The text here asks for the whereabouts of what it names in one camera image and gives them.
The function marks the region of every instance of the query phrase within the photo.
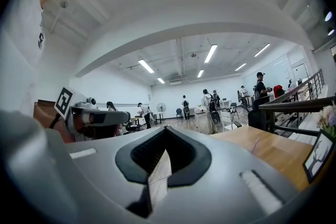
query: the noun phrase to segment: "fluorescent light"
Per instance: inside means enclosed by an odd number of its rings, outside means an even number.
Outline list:
[[[281,63],[282,61],[278,62],[278,63]],[[276,63],[274,66],[276,66],[278,63]]]
[[[154,73],[153,69],[151,69],[149,67],[149,65],[147,65],[147,63],[144,61],[144,60],[139,60],[139,63],[145,68],[148,70],[149,73]]]
[[[238,71],[240,68],[242,68],[246,63],[242,64],[240,67],[238,67],[235,71]]]
[[[199,73],[198,73],[198,78],[200,78],[201,77],[201,75],[203,74],[203,72],[204,72],[204,70],[201,70]]]
[[[329,21],[332,17],[332,12],[328,12],[328,14],[326,15],[325,21]]]
[[[254,55],[254,57],[257,57],[259,54],[261,54],[269,45],[270,45],[270,43],[267,44],[264,48],[262,48],[262,50],[260,52],[258,52],[256,55]]]
[[[211,49],[210,49],[210,51],[209,51],[209,53],[208,53],[208,56],[206,57],[206,59],[205,59],[205,63],[207,63],[207,62],[209,62],[210,61],[210,59],[211,59],[211,57],[212,57],[212,54],[214,54],[214,52],[215,52],[215,50],[217,49],[217,45],[212,45],[211,46]]]

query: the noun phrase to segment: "ceiling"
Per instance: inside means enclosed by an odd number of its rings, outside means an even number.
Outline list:
[[[87,39],[98,29],[113,20],[113,15],[123,8],[135,6],[140,0],[67,0],[68,6],[60,7],[62,0],[50,0],[44,6],[43,26],[53,34],[85,50]],[[296,21],[307,33],[314,48],[325,44],[331,37],[327,36],[328,23],[324,22],[323,0],[262,0],[278,8]],[[218,49],[209,63],[213,68],[205,72],[205,77],[218,77],[231,74],[240,63],[246,62],[258,48],[265,43],[279,44],[282,40],[256,34],[221,33],[209,34],[171,40],[139,51],[135,51],[111,64],[118,68],[132,67],[143,76],[143,80],[153,81],[149,73],[138,65],[143,58],[151,63],[152,68],[162,78],[173,76],[196,76],[204,64],[210,44],[218,44]]]

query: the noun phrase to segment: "ceiling light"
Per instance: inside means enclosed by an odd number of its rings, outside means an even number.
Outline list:
[[[260,52],[258,52],[256,55],[254,55],[254,57],[257,57],[259,54],[261,54],[269,45],[270,45],[270,43],[267,44],[264,48],[262,48]]]
[[[203,72],[204,72],[204,70],[201,70],[199,73],[198,73],[198,78],[200,78],[201,77],[201,75],[203,74]]]
[[[151,69],[149,67],[149,65],[147,65],[147,63],[144,61],[144,60],[139,60],[139,63],[145,68],[148,70],[149,73],[154,73],[153,69]]]
[[[205,59],[205,63],[207,63],[207,62],[209,62],[210,61],[210,59],[211,59],[211,57],[212,57],[212,54],[214,54],[214,52],[215,52],[215,50],[217,49],[217,45],[212,45],[211,46],[211,49],[210,49],[210,51],[209,51],[209,54],[208,54],[208,56],[206,57],[206,59]]]
[[[331,19],[331,17],[332,17],[332,12],[328,12],[328,11],[325,11],[324,12],[324,17],[325,17],[325,21],[327,22],[327,21],[329,21],[330,19]]]
[[[278,63],[281,63],[282,61],[278,62]],[[274,66],[276,66],[278,63],[276,63]]]
[[[240,68],[242,68],[246,63],[242,64],[240,67],[238,67],[235,71],[238,71]]]
[[[332,29],[331,27],[328,28],[328,36],[332,35],[335,32],[335,29]]]

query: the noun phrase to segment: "metal railing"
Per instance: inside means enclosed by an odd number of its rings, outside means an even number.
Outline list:
[[[309,113],[319,112],[335,99],[335,97],[318,99],[322,93],[323,85],[323,74],[319,70],[293,90],[266,104],[260,105],[262,129],[270,133],[274,133],[275,130],[282,130],[317,136],[318,131],[304,130],[298,127]],[[288,117],[279,125],[276,125],[276,119],[284,114],[288,115]]]

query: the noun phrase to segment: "standing fan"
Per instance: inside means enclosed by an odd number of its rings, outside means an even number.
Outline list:
[[[157,104],[156,106],[156,109],[159,111],[159,112],[165,112],[167,107],[164,103],[159,103]]]

